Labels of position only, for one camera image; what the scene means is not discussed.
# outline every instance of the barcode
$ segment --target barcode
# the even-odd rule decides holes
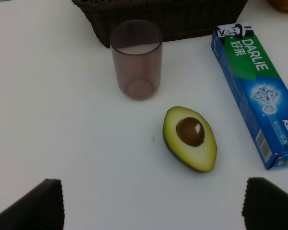
[[[265,140],[264,134],[261,131],[261,129],[259,130],[259,132],[257,134],[256,141],[257,141],[257,144],[258,144],[258,146],[260,148],[261,153],[264,156],[265,161],[268,161],[270,156],[271,156],[271,154],[272,154],[272,151],[270,150],[269,144]]]

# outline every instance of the avocado skin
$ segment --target avocado skin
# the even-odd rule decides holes
[[[191,169],[192,171],[195,171],[195,172],[197,172],[197,173],[205,173],[204,171],[200,171],[200,170],[198,170],[198,169],[196,169],[196,168],[188,165],[186,162],[182,161],[182,160],[177,156],[177,154],[171,149],[171,147],[170,147],[169,144],[168,144],[167,139],[165,138],[165,134],[164,134],[164,123],[163,123],[163,127],[162,127],[162,135],[163,135],[163,140],[164,140],[164,143],[165,143],[167,149],[170,151],[170,153],[172,153],[172,155],[173,155],[177,160],[179,160],[181,163],[183,163],[185,166],[187,166],[187,167],[188,167],[189,169]]]

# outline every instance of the white surface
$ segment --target white surface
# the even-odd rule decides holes
[[[288,87],[288,14],[252,0],[238,21],[251,23]],[[65,230],[243,230],[247,178],[288,192],[288,168],[264,169],[210,39],[165,43],[160,89],[137,102],[71,1],[1,2],[0,212],[60,178]],[[175,105],[210,123],[212,172],[194,173],[166,149],[162,122]]]

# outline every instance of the blue toothpaste box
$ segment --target blue toothpaste box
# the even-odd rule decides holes
[[[211,48],[265,168],[288,165],[288,89],[252,27],[218,26]]]

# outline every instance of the avocado flesh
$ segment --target avocado flesh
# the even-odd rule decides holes
[[[204,141],[198,147],[184,143],[176,132],[177,124],[187,117],[196,118],[204,127]],[[163,137],[170,152],[189,168],[200,172],[213,170],[217,152],[216,140],[210,125],[199,113],[180,106],[169,109],[164,119]]]

